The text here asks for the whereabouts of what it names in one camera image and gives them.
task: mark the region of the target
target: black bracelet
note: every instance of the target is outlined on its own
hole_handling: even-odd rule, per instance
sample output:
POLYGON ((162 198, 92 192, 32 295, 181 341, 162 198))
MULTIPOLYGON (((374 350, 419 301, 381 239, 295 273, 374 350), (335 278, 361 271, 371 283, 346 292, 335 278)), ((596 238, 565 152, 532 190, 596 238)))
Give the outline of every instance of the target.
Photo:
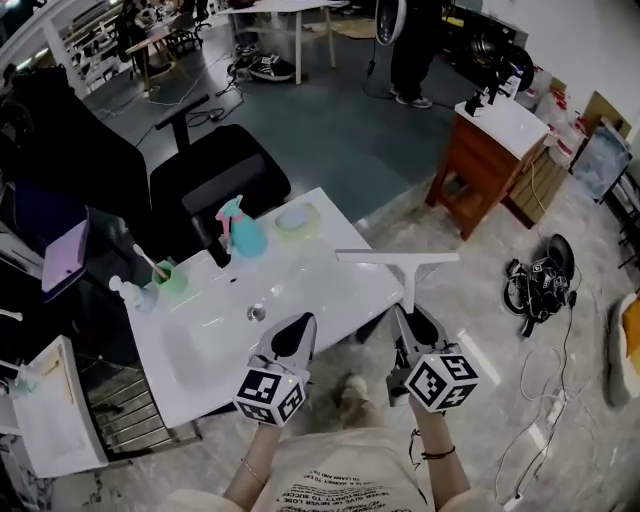
POLYGON ((444 453, 425 453, 425 452, 422 452, 422 458, 424 460, 440 460, 440 459, 444 459, 447 455, 451 455, 455 451, 456 451, 456 447, 454 446, 453 448, 451 448, 451 450, 449 450, 448 452, 444 452, 444 453))

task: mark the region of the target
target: white sink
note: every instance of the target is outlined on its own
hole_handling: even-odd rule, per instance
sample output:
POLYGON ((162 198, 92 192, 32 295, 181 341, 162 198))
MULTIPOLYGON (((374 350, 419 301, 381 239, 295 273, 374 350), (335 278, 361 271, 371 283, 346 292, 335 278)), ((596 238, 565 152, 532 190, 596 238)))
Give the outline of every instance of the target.
POLYGON ((386 267, 337 260, 335 249, 369 247, 322 190, 292 203, 259 220, 268 239, 264 255, 247 260, 234 254, 220 269, 202 251, 177 269, 187 277, 185 292, 160 293, 150 314, 128 308, 145 374, 168 427, 229 403, 262 334, 283 319, 313 313, 315 347, 321 351, 402 298, 402 287, 386 267), (284 241, 274 229, 275 217, 299 202, 313 202, 321 228, 313 237, 284 241))
POLYGON ((161 339, 176 383, 190 392, 215 385, 231 361, 246 364, 261 334, 292 311, 310 311, 321 322, 357 298, 349 266, 338 262, 325 242, 309 239, 295 252, 288 248, 272 247, 259 267, 246 270, 208 266, 211 274, 200 276, 208 284, 170 310, 161 339), (261 271, 262 265, 269 272, 261 271), (317 292, 308 294, 310 289, 317 292), (264 318, 251 320, 250 310, 264 318))

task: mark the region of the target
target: sneaker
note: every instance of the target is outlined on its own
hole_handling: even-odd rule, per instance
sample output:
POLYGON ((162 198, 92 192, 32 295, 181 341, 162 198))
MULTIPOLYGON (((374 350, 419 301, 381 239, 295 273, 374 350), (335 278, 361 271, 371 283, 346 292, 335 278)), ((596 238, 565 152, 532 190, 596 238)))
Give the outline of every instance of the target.
POLYGON ((247 46, 239 44, 236 46, 236 53, 242 59, 247 59, 252 55, 258 53, 258 45, 257 44, 249 44, 247 46))
POLYGON ((413 101, 406 101, 402 98, 400 94, 396 96, 396 101, 401 105, 410 105, 413 108, 431 108, 433 106, 433 102, 428 100, 427 98, 423 98, 422 96, 418 97, 413 101))
POLYGON ((264 55, 249 66, 249 73, 270 82, 284 82, 293 78, 296 68, 278 55, 264 55))

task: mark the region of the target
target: beige t-shirt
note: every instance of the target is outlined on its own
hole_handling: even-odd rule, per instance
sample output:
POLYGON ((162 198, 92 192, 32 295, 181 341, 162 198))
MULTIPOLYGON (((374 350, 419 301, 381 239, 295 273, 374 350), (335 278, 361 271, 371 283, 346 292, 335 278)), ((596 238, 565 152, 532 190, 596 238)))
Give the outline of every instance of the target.
MULTIPOLYGON (((409 463, 406 439, 384 428, 308 435, 281 443, 255 511, 416 512, 429 507, 409 463)), ((500 512, 481 493, 450 500, 443 512, 500 512)), ((213 494, 179 490, 158 512, 242 512, 213 494)))

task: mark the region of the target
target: black faucet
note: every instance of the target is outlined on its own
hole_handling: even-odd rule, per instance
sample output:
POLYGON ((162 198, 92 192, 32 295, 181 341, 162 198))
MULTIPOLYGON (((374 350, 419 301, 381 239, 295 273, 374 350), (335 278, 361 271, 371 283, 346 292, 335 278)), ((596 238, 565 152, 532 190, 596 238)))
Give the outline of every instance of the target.
POLYGON ((207 231, 204 220, 200 215, 194 215, 191 217, 191 224, 196 233, 196 236, 202 243, 202 248, 209 251, 211 257, 220 268, 226 267, 231 261, 231 255, 222 247, 222 244, 215 240, 207 231))

